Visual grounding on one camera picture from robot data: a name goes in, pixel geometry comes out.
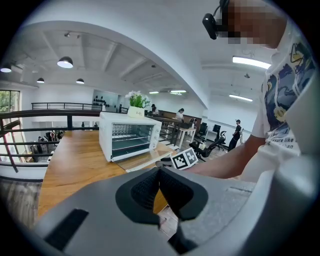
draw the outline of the woman in white shirt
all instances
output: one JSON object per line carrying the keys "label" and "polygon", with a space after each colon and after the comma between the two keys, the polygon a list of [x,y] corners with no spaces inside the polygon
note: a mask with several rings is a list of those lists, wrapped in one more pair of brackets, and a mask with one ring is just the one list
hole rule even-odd
{"label": "woman in white shirt", "polygon": [[152,108],[153,115],[159,115],[159,110],[156,108],[155,104],[152,104],[151,108]]}
{"label": "woman in white shirt", "polygon": [[175,119],[177,120],[183,120],[184,119],[184,115],[183,112],[185,110],[183,108],[181,108],[176,114],[175,114]]}

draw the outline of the black pants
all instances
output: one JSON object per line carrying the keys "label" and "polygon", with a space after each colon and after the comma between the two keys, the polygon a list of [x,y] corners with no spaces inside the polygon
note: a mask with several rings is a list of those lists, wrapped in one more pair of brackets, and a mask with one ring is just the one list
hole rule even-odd
{"label": "black pants", "polygon": [[228,152],[236,147],[238,140],[239,139],[235,139],[234,137],[230,140]]}

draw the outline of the toaster oven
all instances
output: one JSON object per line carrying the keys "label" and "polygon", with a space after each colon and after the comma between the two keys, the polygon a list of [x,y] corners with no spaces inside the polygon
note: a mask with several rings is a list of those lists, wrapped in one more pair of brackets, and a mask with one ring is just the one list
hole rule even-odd
{"label": "toaster oven", "polygon": [[101,112],[99,143],[108,162],[136,156],[158,144],[162,123],[147,117],[132,118],[126,114]]}

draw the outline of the white flower pot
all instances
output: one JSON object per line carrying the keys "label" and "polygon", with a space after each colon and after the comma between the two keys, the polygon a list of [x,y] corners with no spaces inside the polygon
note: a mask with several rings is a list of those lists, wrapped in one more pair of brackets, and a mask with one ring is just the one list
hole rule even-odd
{"label": "white flower pot", "polygon": [[144,118],[145,110],[141,107],[130,106],[127,115],[131,118]]}

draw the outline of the graphic print on shirt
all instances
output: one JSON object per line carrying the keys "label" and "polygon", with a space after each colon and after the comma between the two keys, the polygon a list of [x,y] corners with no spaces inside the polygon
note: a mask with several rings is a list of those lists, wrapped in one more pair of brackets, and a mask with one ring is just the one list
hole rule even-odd
{"label": "graphic print on shirt", "polygon": [[285,113],[305,88],[315,69],[311,53],[298,42],[291,47],[289,63],[279,67],[279,71],[268,78],[264,103],[270,124],[269,140],[285,146],[287,142],[296,141],[293,134],[288,137],[290,128],[285,120]]}

